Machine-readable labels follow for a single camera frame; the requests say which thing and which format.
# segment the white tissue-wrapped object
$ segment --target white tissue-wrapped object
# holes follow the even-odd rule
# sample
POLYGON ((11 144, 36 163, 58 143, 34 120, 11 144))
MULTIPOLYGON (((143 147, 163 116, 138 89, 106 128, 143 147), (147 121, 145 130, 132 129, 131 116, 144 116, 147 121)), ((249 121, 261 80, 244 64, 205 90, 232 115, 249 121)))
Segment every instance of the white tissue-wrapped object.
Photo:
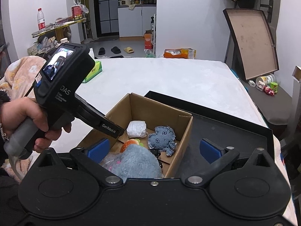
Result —
POLYGON ((145 121, 131 121, 126 129, 128 137, 131 138, 145 138, 147 135, 145 121))

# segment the finger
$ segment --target finger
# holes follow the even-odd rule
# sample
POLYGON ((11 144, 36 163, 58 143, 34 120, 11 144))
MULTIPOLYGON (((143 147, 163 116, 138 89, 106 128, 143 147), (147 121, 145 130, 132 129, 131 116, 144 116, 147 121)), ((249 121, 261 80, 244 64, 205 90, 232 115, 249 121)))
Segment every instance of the finger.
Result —
POLYGON ((34 146, 34 150, 38 153, 41 153, 44 149, 48 148, 51 145, 52 140, 38 138, 34 146))
POLYGON ((64 126, 64 130, 65 130, 67 133, 70 133, 70 132, 71 132, 71 126, 72 126, 71 123, 67 124, 66 126, 64 126))
POLYGON ((21 105, 21 112, 23 115, 29 116, 43 132, 48 131, 47 116, 37 103, 25 97, 24 103, 21 105))
POLYGON ((45 133, 45 138, 56 141, 61 136, 61 134, 62 134, 62 129, 56 131, 49 130, 48 132, 45 133))

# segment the black tray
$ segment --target black tray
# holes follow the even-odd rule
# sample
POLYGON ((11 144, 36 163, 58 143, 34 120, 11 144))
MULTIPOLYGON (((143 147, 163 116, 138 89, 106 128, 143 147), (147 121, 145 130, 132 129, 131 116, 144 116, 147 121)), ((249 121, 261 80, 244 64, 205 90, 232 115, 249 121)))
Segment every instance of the black tray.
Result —
POLYGON ((209 139, 218 146, 233 146, 240 158, 248 158, 256 148, 264 148, 274 159, 273 131, 261 125, 204 106, 149 91, 145 97, 193 114, 192 133, 176 177, 189 176, 209 166, 200 154, 200 141, 209 139))

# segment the white mattress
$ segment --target white mattress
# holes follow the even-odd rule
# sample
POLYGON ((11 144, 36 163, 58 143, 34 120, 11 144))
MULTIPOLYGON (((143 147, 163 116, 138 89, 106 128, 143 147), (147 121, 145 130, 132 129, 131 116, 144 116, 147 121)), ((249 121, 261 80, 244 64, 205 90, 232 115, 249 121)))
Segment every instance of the white mattress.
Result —
MULTIPOLYGON (((103 72, 81 84, 76 93, 104 114, 127 93, 144 96, 154 91, 266 127, 245 88, 222 62, 165 58, 116 58, 101 62, 103 72)), ((57 152, 68 152, 90 130, 91 127, 75 120, 71 133, 63 133, 52 147, 57 152)), ((274 144, 275 162, 288 181, 280 160, 280 143, 275 137, 274 144)), ((297 225, 292 200, 284 216, 297 225)))

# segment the metal screw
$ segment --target metal screw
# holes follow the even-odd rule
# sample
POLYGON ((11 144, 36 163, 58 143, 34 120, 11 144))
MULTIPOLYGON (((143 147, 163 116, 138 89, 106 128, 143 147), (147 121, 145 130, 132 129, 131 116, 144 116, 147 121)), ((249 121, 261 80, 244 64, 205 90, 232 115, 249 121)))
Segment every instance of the metal screw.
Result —
POLYGON ((152 182, 150 182, 150 184, 151 184, 151 186, 158 186, 159 185, 159 183, 156 182, 156 181, 152 181, 152 182))
POLYGON ((118 183, 119 181, 120 181, 120 178, 117 176, 108 176, 106 178, 106 182, 110 183, 110 184, 115 184, 115 183, 118 183))
POLYGON ((200 176, 191 176, 188 178, 188 182, 193 184, 199 184, 203 181, 203 179, 200 176))

